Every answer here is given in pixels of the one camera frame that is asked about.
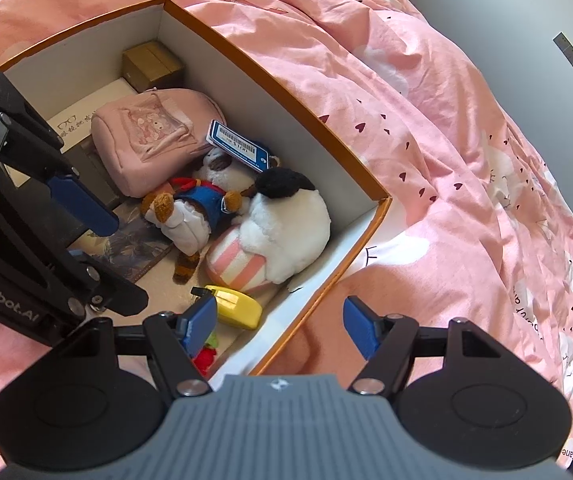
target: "metal screw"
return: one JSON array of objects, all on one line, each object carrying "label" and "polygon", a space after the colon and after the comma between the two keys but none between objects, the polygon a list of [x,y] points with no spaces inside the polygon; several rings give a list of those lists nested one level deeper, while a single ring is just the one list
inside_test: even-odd
[{"label": "metal screw", "polygon": [[77,298],[69,298],[67,302],[69,305],[69,309],[73,312],[76,316],[84,316],[86,314],[86,309],[84,305],[78,300]]},{"label": "metal screw", "polygon": [[105,306],[100,306],[100,305],[89,305],[90,309],[93,312],[97,312],[98,314],[102,314],[103,312],[106,312],[106,307]]},{"label": "metal screw", "polygon": [[96,282],[100,281],[100,273],[95,269],[95,267],[88,266],[87,274],[92,280],[95,280]]},{"label": "metal screw", "polygon": [[188,379],[179,383],[177,389],[182,396],[199,397],[208,392],[208,384],[198,379]]},{"label": "metal screw", "polygon": [[354,382],[353,389],[360,395],[377,395],[385,389],[385,384],[377,379],[367,377]]},{"label": "metal screw", "polygon": [[11,125],[10,117],[9,117],[7,114],[5,114],[4,112],[1,112],[1,113],[0,113],[0,120],[2,121],[2,123],[3,123],[5,126],[10,126],[10,125]]}]

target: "open box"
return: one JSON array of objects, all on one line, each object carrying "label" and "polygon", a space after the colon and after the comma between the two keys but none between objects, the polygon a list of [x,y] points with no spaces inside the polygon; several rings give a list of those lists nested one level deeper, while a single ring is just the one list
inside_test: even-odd
[{"label": "open box", "polygon": [[[227,123],[269,146],[285,167],[305,174],[331,216],[331,240],[323,255],[284,284],[265,307],[260,326],[242,332],[218,324],[218,360],[210,382],[225,374],[260,373],[313,312],[362,250],[387,212],[391,198],[343,142],[276,79],[218,32],[170,0],[150,0],[89,20],[33,46],[2,70],[51,124],[76,112],[78,127],[65,149],[88,135],[79,120],[101,105],[135,91],[121,79],[122,52],[157,40],[185,64],[184,86],[218,103]],[[163,310],[182,312],[172,282],[174,254],[137,283],[150,296],[147,309],[116,324],[133,324]]]}]

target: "barcode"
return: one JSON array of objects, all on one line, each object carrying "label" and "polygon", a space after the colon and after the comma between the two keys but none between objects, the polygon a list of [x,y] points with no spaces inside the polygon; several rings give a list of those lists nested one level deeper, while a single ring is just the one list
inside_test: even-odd
[{"label": "barcode", "polygon": [[231,146],[236,152],[246,155],[250,160],[255,162],[256,160],[256,147],[250,142],[241,139],[233,132],[220,128],[220,140],[224,142],[227,146]]}]

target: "gray gripper base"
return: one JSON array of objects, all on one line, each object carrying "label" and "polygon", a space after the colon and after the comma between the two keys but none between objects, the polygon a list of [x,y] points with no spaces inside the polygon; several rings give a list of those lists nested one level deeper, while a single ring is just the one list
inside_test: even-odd
[{"label": "gray gripper base", "polygon": [[228,376],[177,400],[141,448],[81,472],[10,465],[0,480],[569,480],[553,460],[488,472],[419,446],[386,400],[342,390],[334,376]]}]

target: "pink comforter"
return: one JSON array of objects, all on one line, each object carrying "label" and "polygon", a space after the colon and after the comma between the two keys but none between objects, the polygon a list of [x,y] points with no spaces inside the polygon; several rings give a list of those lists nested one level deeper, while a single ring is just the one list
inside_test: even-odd
[{"label": "pink comforter", "polygon": [[[138,1],[2,0],[0,63]],[[269,70],[396,197],[302,337],[342,333],[348,294],[424,325],[466,316],[573,410],[573,215],[467,56],[407,0],[174,1]],[[0,327],[0,389],[43,352]],[[315,352],[292,344],[285,356],[273,369],[333,371],[343,383],[362,365],[348,337]]]}]

